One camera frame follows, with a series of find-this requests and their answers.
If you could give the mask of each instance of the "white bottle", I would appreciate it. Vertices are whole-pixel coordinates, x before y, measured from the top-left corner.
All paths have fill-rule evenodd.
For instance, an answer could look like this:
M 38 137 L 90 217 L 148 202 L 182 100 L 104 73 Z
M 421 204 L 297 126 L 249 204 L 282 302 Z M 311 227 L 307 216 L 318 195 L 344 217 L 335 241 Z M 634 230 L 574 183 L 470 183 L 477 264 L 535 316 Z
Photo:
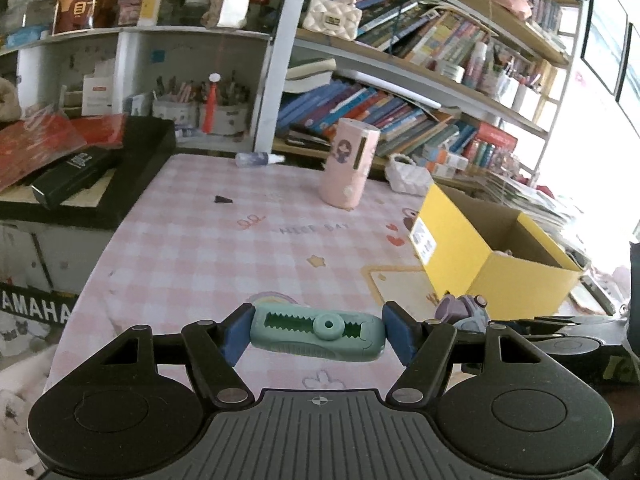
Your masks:
M 462 79 L 462 84 L 473 88 L 474 90 L 480 82 L 482 77 L 482 69 L 484 68 L 484 62 L 486 60 L 487 44 L 482 41 L 478 41 L 474 47 L 474 51 L 471 54 L 469 63 L 466 66 L 465 76 Z
M 274 153 L 255 152 L 238 153 L 236 155 L 236 166 L 238 168 L 254 168 L 256 166 L 266 166 L 267 164 L 277 164 L 284 162 L 284 155 Z
M 142 0 L 140 17 L 138 18 L 139 27 L 155 27 L 158 24 L 161 2 L 162 0 Z

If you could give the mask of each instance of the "pink cup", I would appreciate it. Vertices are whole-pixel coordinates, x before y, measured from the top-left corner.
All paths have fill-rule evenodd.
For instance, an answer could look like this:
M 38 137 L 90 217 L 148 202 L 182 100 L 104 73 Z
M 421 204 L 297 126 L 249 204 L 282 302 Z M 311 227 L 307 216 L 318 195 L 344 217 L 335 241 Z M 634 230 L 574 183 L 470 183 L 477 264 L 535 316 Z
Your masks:
M 320 198 L 329 205 L 351 210 L 360 197 L 371 169 L 380 130 L 353 119 L 338 120 L 331 152 L 320 179 Z

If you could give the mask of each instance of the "teal toy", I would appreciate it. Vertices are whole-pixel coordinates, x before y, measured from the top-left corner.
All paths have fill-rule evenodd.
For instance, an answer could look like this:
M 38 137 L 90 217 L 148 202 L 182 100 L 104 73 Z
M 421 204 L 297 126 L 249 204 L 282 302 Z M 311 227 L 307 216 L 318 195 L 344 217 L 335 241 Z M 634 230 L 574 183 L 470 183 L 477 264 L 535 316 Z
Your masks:
M 271 352 L 373 361 L 385 348 L 385 326 L 379 317 L 359 312 L 263 303 L 255 308 L 251 343 Z

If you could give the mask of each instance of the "cardboard box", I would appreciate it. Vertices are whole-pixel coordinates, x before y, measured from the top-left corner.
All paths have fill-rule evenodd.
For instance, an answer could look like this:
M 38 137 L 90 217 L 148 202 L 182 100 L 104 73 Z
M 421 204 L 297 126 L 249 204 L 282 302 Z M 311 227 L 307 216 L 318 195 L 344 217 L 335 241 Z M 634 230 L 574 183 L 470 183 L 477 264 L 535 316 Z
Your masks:
M 111 115 L 112 77 L 84 76 L 82 84 L 82 115 Z
M 438 297 L 481 294 L 492 319 L 554 314 L 582 274 L 524 213 L 444 186 L 430 187 L 410 240 Z

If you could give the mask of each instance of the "jar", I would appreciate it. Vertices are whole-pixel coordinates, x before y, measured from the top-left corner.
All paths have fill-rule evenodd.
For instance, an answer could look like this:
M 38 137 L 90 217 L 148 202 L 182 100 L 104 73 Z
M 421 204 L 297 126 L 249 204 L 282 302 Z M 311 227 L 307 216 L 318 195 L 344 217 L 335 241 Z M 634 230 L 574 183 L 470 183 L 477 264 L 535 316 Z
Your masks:
M 180 11 L 180 25 L 202 27 L 202 15 L 209 10 L 209 0 L 184 0 Z

